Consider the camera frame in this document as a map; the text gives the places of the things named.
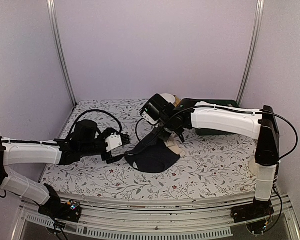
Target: floral pattern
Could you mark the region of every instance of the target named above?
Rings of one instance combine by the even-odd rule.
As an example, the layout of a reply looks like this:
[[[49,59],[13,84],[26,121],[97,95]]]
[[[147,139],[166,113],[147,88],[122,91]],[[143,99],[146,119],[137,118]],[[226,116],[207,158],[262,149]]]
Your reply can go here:
[[[137,144],[135,127],[140,119],[139,110],[147,100],[95,100],[81,101],[75,108],[64,132],[82,112],[90,109],[108,111],[122,122],[123,132],[131,137],[131,144],[115,149],[119,155]],[[98,123],[101,131],[108,127],[118,129],[117,123],[102,113],[88,113],[82,117]],[[152,126],[141,121],[140,138]],[[249,160],[256,145],[241,135],[198,136],[194,130],[184,132],[185,143],[176,137],[186,156],[159,174],[139,172],[122,159],[106,164],[100,156],[84,157],[68,166],[48,165],[42,176],[57,191],[125,200],[182,200],[229,196],[255,190],[256,178],[249,171]]]

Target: wall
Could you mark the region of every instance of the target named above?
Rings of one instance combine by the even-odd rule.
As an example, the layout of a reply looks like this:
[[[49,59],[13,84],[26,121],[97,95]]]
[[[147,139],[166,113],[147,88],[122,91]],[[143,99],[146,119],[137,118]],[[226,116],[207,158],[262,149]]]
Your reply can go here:
[[[47,1],[0,1],[0,132],[15,139],[50,140],[70,111]],[[42,167],[15,169],[35,180]],[[9,239],[20,202],[9,193],[0,198],[0,240]]]
[[[77,99],[236,99],[256,0],[58,0]]]
[[[242,102],[243,107],[270,105],[290,120],[300,137],[300,0],[265,1],[255,58]],[[292,148],[295,137],[283,122],[280,151]],[[279,187],[288,192],[300,223],[300,142],[282,160]]]

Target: black cloth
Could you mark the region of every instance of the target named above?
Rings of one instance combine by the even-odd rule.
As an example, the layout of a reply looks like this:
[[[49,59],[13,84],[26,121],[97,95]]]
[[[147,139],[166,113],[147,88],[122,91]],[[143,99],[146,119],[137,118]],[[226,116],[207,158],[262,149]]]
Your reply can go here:
[[[125,160],[134,168],[143,173],[158,174],[172,167],[179,159],[180,155],[175,154],[165,144],[164,141],[156,137],[154,133],[149,133],[131,151],[126,152]]]

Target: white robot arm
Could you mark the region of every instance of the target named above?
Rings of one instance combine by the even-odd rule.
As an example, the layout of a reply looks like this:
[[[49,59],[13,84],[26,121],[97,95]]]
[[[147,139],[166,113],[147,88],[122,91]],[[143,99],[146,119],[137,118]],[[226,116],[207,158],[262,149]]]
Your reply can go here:
[[[51,186],[34,182],[9,166],[25,163],[70,165],[79,162],[82,157],[94,155],[101,155],[102,160],[109,164],[123,157],[112,157],[111,151],[129,143],[127,134],[113,128],[101,133],[98,125],[90,120],[76,122],[74,132],[66,139],[24,141],[2,138],[0,135],[0,189],[33,200],[40,205],[41,214],[78,222],[81,214],[78,202],[61,203]]]
[[[258,140],[255,160],[259,168],[253,204],[234,207],[231,215],[237,223],[273,214],[270,198],[279,169],[280,134],[271,107],[241,109],[188,98],[175,107],[156,94],[143,106],[140,115],[157,126],[153,133],[163,141],[175,133],[184,142],[184,130],[193,128],[220,130]]]

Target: dark green container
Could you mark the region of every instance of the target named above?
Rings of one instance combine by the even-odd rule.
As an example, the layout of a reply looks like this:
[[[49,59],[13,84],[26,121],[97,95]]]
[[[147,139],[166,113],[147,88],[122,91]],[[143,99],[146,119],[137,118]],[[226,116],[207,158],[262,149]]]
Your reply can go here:
[[[217,104],[225,107],[239,108],[239,105],[235,100],[202,100],[202,101],[208,104]],[[208,128],[196,129],[195,132],[199,136],[217,136],[217,135],[233,134],[231,132],[219,131],[219,130],[208,129]]]

